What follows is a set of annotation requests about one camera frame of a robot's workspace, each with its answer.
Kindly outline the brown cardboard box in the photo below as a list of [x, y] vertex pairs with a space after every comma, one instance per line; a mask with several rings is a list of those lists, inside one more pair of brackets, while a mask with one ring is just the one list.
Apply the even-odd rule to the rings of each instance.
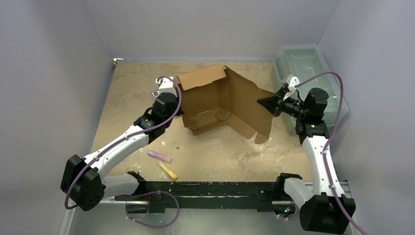
[[193, 135], [228, 125], [256, 144], [269, 139], [273, 115], [257, 100], [274, 95], [222, 64], [177, 76], [184, 127]]

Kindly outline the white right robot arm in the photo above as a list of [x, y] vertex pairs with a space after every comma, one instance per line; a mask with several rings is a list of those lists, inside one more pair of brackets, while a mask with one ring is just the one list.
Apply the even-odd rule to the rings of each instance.
[[352, 198], [346, 197], [331, 159], [330, 134], [323, 120], [328, 98], [323, 89], [312, 88], [304, 101], [296, 100], [285, 86], [272, 97], [257, 102], [275, 117], [286, 113], [296, 118], [296, 134], [312, 169], [312, 188], [300, 176], [282, 173], [275, 185], [276, 196], [291, 197], [305, 231], [340, 235], [346, 231], [356, 205]]

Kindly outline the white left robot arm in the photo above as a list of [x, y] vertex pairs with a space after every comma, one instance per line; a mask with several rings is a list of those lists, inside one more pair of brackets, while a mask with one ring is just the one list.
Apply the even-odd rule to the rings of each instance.
[[163, 135], [180, 112], [182, 100], [180, 91], [158, 92], [153, 105], [115, 140], [84, 157], [76, 154], [69, 157], [60, 184], [65, 193], [65, 209], [79, 207], [89, 211], [101, 200], [121, 195], [142, 199], [146, 187], [140, 183], [139, 174], [109, 177], [108, 173], [132, 153]]

